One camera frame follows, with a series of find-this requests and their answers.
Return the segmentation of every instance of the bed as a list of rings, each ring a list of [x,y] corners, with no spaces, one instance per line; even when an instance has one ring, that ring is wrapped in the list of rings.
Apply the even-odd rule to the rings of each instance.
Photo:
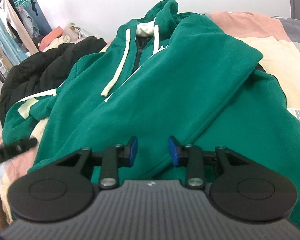
[[[268,17],[250,12],[209,12],[205,15],[226,34],[258,49],[263,54],[264,57],[259,64],[265,72],[278,79],[286,95],[287,110],[300,121],[300,20]],[[48,118],[40,121],[32,133],[38,141],[42,137],[47,121]],[[7,190],[12,182],[24,176],[31,168],[36,152],[37,149],[32,149],[0,164],[0,194],[8,222],[12,221],[12,217],[7,201]]]

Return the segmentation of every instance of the white drawstring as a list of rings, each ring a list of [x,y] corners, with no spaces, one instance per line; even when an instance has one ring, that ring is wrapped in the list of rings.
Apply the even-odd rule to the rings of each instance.
[[[121,71],[123,69],[124,62],[126,61],[126,58],[127,58],[127,55],[128,55],[129,43],[130,43],[130,29],[127,29],[127,31],[126,31],[126,48],[124,49],[123,57],[120,61],[119,66],[117,67],[117,70],[114,73],[114,76],[113,76],[112,80],[106,85],[104,90],[101,92],[101,96],[107,97],[110,89],[118,81],[119,76],[121,74]]]
[[[153,54],[156,54],[159,50],[159,26],[154,26],[154,44],[153,44]]]

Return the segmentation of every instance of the silver bolt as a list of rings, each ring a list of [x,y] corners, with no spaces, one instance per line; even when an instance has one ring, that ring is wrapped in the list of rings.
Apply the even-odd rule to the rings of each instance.
[[[116,183],[117,181],[114,178],[104,178],[100,182],[100,184],[104,187],[111,187]]]
[[[192,187],[201,186],[203,184],[203,179],[191,178],[191,179],[188,180],[188,184]]]

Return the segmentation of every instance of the black zipper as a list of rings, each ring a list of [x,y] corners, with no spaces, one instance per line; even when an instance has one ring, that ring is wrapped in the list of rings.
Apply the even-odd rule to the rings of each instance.
[[[132,74],[135,73],[135,71],[139,68],[142,50],[147,45],[149,40],[151,40],[151,37],[136,37],[137,54],[136,60],[134,61]]]

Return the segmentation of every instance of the pink box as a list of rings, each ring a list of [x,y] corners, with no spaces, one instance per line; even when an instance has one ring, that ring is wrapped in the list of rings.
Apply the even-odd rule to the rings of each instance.
[[[55,39],[61,37],[63,34],[63,29],[58,26],[52,32],[50,32],[47,36],[45,36],[40,43],[39,50],[43,51],[49,44]]]

